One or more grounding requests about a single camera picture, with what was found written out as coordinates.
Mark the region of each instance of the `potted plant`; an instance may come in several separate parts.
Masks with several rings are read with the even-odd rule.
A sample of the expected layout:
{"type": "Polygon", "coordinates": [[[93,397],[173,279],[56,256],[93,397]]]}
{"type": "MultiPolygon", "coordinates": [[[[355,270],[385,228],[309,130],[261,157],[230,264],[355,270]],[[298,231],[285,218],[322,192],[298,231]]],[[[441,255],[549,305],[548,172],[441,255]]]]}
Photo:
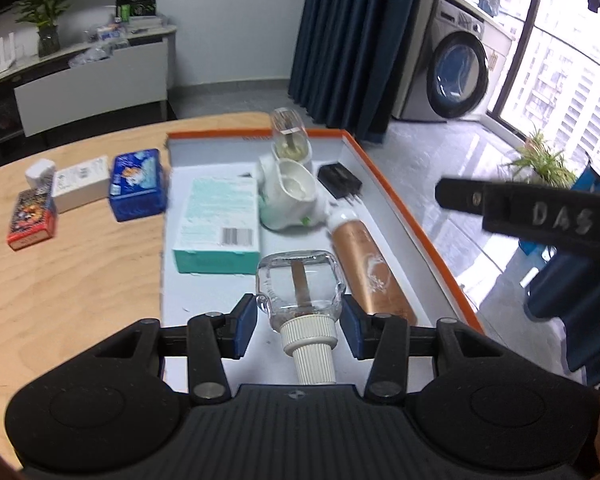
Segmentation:
{"type": "Polygon", "coordinates": [[[515,151],[518,158],[502,165],[514,180],[564,188],[570,188],[576,181],[576,175],[566,167],[562,150],[554,152],[544,140],[542,130],[535,128],[515,151]]]}
{"type": "Polygon", "coordinates": [[[38,55],[48,56],[60,50],[58,16],[69,8],[68,0],[21,0],[19,23],[33,23],[38,28],[38,55]]]}

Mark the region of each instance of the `white box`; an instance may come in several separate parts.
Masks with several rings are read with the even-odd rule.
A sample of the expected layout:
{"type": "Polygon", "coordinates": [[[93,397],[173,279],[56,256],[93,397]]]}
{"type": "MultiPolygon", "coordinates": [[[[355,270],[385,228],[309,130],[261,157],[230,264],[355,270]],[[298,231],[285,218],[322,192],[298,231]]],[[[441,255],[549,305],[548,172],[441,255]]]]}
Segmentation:
{"type": "Polygon", "coordinates": [[[260,261],[256,180],[195,178],[173,256],[182,273],[255,274],[260,261]]]}
{"type": "Polygon", "coordinates": [[[48,158],[41,158],[34,162],[29,169],[24,172],[27,183],[31,189],[40,187],[40,184],[48,178],[52,178],[56,172],[56,164],[48,158]]]}
{"type": "Polygon", "coordinates": [[[54,175],[51,196],[59,213],[108,195],[109,159],[106,155],[64,168],[54,175]]]}

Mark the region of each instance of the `white tray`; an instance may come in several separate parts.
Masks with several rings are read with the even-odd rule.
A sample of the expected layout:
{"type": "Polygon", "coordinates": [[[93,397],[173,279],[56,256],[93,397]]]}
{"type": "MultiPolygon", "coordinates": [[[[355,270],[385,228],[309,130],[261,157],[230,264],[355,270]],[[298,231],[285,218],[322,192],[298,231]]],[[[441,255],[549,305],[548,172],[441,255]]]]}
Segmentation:
{"type": "MultiPolygon", "coordinates": [[[[340,162],[362,181],[362,202],[354,208],[371,232],[391,267],[421,326],[433,326],[440,317],[457,317],[481,330],[464,294],[451,273],[360,146],[342,130],[311,130],[314,171],[322,164],[340,162]]],[[[270,151],[270,131],[183,132],[168,139],[171,159],[169,205],[165,222],[162,263],[162,325],[177,326],[209,311],[229,312],[245,293],[254,293],[255,276],[180,274],[172,247],[184,201],[192,179],[200,176],[239,176],[252,173],[259,156],[270,151]]],[[[333,252],[325,227],[290,228],[272,232],[260,228],[261,257],[294,250],[333,252]]],[[[349,351],[340,325],[333,350],[336,380],[355,384],[362,393],[371,361],[357,361],[349,351]]],[[[258,312],[258,323],[245,356],[224,359],[232,392],[240,384],[295,384],[296,370],[282,350],[280,335],[258,312]]],[[[432,380],[430,358],[411,358],[409,390],[419,391],[432,380]]],[[[166,382],[176,391],[187,391],[184,358],[167,358],[166,382]]]]}

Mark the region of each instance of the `blue curtain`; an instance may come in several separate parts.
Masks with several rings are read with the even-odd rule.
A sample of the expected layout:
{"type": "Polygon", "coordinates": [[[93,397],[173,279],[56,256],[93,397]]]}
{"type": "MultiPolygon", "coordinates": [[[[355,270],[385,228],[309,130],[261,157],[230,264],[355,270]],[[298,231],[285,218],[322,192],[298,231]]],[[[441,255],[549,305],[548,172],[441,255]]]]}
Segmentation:
{"type": "Polygon", "coordinates": [[[418,0],[305,0],[289,95],[316,123],[381,142],[418,0]]]}

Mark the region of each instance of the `red box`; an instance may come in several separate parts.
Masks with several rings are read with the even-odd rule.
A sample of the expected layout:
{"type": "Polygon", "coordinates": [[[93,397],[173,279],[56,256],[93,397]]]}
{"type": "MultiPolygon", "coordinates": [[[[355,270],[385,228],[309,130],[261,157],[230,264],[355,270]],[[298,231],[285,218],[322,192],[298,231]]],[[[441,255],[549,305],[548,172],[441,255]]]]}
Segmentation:
{"type": "Polygon", "coordinates": [[[51,238],[56,216],[50,184],[20,192],[7,235],[9,247],[17,251],[51,238]]]}

